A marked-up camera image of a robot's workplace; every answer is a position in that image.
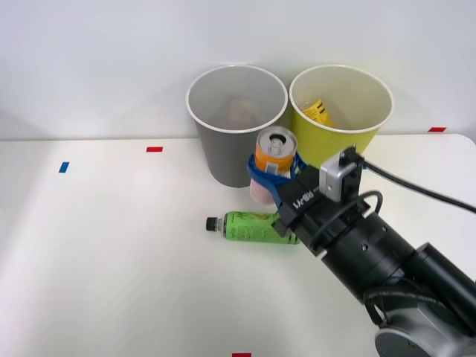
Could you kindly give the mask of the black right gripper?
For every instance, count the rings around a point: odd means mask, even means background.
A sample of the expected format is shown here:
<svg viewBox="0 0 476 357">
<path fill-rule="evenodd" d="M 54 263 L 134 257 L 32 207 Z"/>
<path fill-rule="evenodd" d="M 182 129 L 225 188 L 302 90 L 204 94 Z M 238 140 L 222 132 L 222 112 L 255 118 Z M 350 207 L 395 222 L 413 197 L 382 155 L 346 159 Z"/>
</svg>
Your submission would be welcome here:
<svg viewBox="0 0 476 357">
<path fill-rule="evenodd" d="M 350 191 L 334 202 L 319 192 L 319 169 L 308 164 L 299 152 L 283 157 L 255 152 L 247 163 L 251 177 L 250 195 L 264 205 L 275 205 L 278 233 L 291 231 L 318 256 L 345 234 L 370 207 L 361 201 L 345 208 L 358 197 L 361 168 L 350 174 Z"/>
</svg>

